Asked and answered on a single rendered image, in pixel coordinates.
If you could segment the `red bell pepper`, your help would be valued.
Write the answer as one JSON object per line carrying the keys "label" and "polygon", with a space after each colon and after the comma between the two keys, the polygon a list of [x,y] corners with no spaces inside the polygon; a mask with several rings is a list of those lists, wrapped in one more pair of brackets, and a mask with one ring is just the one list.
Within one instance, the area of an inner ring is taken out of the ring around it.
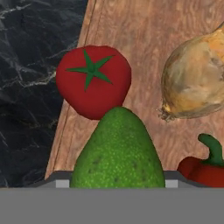
{"label": "red bell pepper", "polygon": [[179,163],[178,171],[191,181],[209,187],[224,188],[224,158],[221,143],[205,133],[199,134],[198,140],[209,149],[208,158],[185,157]]}

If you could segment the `red tomato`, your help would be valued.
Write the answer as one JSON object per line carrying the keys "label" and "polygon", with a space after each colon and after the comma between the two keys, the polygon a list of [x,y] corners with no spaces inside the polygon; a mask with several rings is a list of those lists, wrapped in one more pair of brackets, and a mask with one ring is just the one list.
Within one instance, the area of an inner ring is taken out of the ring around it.
{"label": "red tomato", "polygon": [[63,98],[81,116],[100,120],[122,106],[130,89],[131,67],[114,47],[87,45],[67,52],[56,70]]}

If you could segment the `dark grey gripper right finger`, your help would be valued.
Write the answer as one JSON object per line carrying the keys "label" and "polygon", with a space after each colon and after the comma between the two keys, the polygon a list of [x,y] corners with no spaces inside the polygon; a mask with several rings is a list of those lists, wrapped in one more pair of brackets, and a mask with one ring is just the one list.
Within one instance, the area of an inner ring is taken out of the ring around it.
{"label": "dark grey gripper right finger", "polygon": [[186,179],[178,171],[164,171],[166,188],[203,187],[202,184]]}

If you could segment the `wooden cutting board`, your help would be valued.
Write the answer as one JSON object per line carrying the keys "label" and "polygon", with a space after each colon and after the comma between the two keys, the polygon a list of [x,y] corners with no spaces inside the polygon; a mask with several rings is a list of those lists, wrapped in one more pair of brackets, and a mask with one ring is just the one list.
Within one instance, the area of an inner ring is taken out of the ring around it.
{"label": "wooden cutting board", "polygon": [[143,120],[166,170],[187,156],[207,156],[197,140],[201,132],[224,144],[224,110],[173,122],[158,116],[160,75],[172,50],[223,21],[224,0],[88,0],[79,43],[113,46],[129,61],[132,83],[124,105]]}

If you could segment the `green avocado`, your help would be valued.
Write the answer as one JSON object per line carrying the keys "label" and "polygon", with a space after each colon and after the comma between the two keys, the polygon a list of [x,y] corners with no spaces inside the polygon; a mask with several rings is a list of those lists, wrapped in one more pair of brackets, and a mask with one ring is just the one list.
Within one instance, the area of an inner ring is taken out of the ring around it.
{"label": "green avocado", "polygon": [[141,119],[124,107],[111,109],[78,156],[73,188],[164,187],[155,146]]}

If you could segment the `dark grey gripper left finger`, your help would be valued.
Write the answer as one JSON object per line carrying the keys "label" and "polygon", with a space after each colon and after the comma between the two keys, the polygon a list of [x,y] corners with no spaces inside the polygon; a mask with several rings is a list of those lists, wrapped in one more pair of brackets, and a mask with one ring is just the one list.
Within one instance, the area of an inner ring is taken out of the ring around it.
{"label": "dark grey gripper left finger", "polygon": [[30,188],[68,188],[71,177],[71,171],[54,171],[47,179],[43,179],[35,184],[30,185]]}

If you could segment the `yellow onion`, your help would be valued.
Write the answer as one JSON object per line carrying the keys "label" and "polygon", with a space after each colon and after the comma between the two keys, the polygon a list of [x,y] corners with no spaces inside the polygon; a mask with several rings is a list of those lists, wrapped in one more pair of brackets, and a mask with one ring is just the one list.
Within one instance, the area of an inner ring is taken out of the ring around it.
{"label": "yellow onion", "polygon": [[224,22],[171,53],[162,72],[161,92],[160,117],[166,121],[224,109]]}

